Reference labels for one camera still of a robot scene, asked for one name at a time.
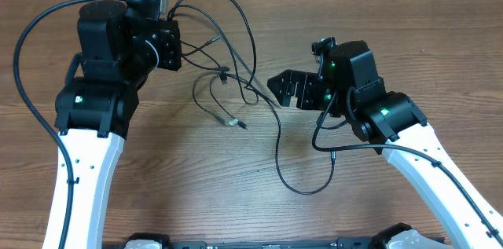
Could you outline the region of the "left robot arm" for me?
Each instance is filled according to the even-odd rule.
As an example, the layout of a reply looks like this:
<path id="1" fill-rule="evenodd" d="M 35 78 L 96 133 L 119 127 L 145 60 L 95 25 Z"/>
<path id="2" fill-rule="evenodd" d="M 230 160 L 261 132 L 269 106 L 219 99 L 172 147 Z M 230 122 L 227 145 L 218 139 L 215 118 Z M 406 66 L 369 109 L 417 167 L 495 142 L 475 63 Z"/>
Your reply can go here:
<path id="1" fill-rule="evenodd" d="M 177 22 L 165 2 L 98 1 L 79 10 L 81 53 L 57 95 L 55 127 L 69 158 L 58 158 L 45 248 L 99 248 L 109 190 L 138 91 L 154 68 L 181 67 Z"/>

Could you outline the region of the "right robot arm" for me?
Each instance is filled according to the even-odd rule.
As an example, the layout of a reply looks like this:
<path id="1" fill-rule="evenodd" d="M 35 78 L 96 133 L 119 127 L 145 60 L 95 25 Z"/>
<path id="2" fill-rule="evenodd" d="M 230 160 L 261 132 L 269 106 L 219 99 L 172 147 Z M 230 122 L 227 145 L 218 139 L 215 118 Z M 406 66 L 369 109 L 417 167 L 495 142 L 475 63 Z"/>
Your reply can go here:
<path id="1" fill-rule="evenodd" d="M 319 110 L 344 117 L 359 145 L 321 147 L 332 157 L 343 151 L 372 149 L 384 156 L 414 187 L 441 223 L 454 248 L 500 248 L 502 216 L 477 191 L 449 157 L 427 116 L 404 93 L 388 92 L 373 52 L 364 41 L 337 43 L 333 37 L 312 45 L 316 72 L 286 70 L 267 86 L 284 107 Z"/>

